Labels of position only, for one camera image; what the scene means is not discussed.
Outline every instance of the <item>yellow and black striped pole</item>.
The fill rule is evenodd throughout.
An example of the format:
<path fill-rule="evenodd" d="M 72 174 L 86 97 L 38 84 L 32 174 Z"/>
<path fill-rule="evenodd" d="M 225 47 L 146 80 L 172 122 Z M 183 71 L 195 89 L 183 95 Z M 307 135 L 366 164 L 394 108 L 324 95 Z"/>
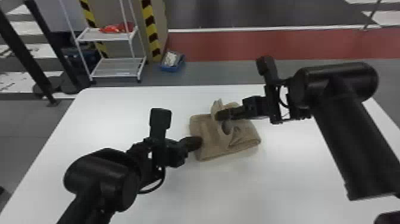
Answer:
<path fill-rule="evenodd" d="M 88 25 L 91 28 L 98 28 L 96 25 L 95 16 L 93 15 L 93 12 L 90 10 L 88 0 L 79 0 L 79 2 Z M 97 50 L 103 55 L 103 57 L 108 58 L 107 47 L 104 45 L 103 42 L 97 41 L 95 42 L 95 46 Z"/>
<path fill-rule="evenodd" d="M 143 18 L 146 24 L 147 40 L 153 61 L 161 61 L 161 47 L 158 40 L 157 27 L 155 25 L 153 6 L 151 0 L 142 0 Z"/>

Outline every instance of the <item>shelf rack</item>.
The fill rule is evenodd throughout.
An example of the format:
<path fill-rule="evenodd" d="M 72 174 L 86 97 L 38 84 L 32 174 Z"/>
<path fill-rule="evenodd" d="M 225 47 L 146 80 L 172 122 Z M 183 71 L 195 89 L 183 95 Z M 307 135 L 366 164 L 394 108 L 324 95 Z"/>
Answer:
<path fill-rule="evenodd" d="M 146 64 L 147 57 L 138 58 L 135 56 L 135 52 L 133 50 L 133 38 L 139 32 L 139 28 L 137 26 L 138 21 L 135 17 L 135 13 L 133 11 L 133 6 L 130 0 L 128 0 L 130 12 L 132 14 L 132 18 L 135 22 L 135 27 L 133 28 L 132 32 L 126 33 L 102 33 L 99 28 L 93 28 L 88 25 L 86 22 L 86 28 L 84 31 L 79 35 L 76 36 L 74 29 L 71 25 L 71 20 L 68 15 L 68 12 L 65 8 L 63 0 L 58 0 L 60 2 L 60 6 L 64 12 L 64 17 L 67 20 L 67 24 L 71 30 L 72 36 L 74 38 L 75 44 L 77 46 L 80 58 L 82 59 L 82 63 L 85 67 L 86 73 L 89 76 L 90 80 L 93 78 L 99 77 L 136 77 L 137 82 L 141 82 L 141 74 L 143 71 L 143 67 Z M 119 0 L 121 14 L 123 18 L 123 24 L 125 26 L 125 30 L 129 30 L 128 21 L 125 15 L 125 9 L 123 0 Z M 145 49 L 143 46 L 143 41 L 140 35 L 139 41 L 142 47 L 142 54 L 145 55 Z M 83 57 L 82 50 L 80 49 L 79 43 L 82 42 L 113 42 L 113 41 L 127 41 L 129 44 L 129 50 L 132 55 L 130 58 L 105 58 L 102 53 L 99 51 L 101 59 L 97 63 L 96 67 L 90 72 L 88 64 Z"/>

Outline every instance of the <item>white table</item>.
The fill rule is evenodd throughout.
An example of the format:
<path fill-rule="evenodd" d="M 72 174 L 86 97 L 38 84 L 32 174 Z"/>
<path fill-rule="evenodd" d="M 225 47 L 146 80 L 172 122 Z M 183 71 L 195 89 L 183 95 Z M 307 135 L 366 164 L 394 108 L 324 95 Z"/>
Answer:
<path fill-rule="evenodd" d="M 4 208 L 0 223 L 56 223 L 74 197 L 62 182 L 68 166 L 101 148 L 126 150 L 147 137 L 152 107 L 172 110 L 167 137 L 180 139 L 189 134 L 190 116 L 209 112 L 215 99 L 240 102 L 251 95 L 263 95 L 263 86 L 83 91 Z M 399 156 L 400 130 L 374 100 L 365 106 Z M 343 180 L 314 120 L 254 124 L 262 136 L 259 147 L 203 163 L 190 155 L 184 166 L 167 170 L 160 189 L 138 196 L 111 223 L 369 224 L 379 213 L 400 210 L 400 200 L 394 197 L 347 200 Z"/>

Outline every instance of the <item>white wire shelf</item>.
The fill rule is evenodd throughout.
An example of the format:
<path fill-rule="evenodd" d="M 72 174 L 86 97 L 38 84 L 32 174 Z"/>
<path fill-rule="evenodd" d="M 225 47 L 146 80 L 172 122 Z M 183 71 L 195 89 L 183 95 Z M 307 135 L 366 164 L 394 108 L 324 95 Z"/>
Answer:
<path fill-rule="evenodd" d="M 93 41 L 129 41 L 132 40 L 138 32 L 138 27 L 135 26 L 130 33 L 102 33 L 99 28 L 86 28 L 77 38 L 79 42 Z"/>
<path fill-rule="evenodd" d="M 146 63 L 144 58 L 102 58 L 92 71 L 92 77 L 138 77 Z"/>

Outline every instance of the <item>beige towel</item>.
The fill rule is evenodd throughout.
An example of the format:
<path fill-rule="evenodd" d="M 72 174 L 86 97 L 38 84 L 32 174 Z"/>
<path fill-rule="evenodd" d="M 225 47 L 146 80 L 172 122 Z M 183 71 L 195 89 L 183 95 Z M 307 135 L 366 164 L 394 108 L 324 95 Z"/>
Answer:
<path fill-rule="evenodd" d="M 190 134 L 203 139 L 202 147 L 195 151 L 197 160 L 210 160 L 260 144 L 260 136 L 251 121 L 243 119 L 218 122 L 215 120 L 215 114 L 218 111 L 238 106 L 236 102 L 223 105 L 222 100 L 219 99 L 213 103 L 211 114 L 199 114 L 190 118 Z"/>

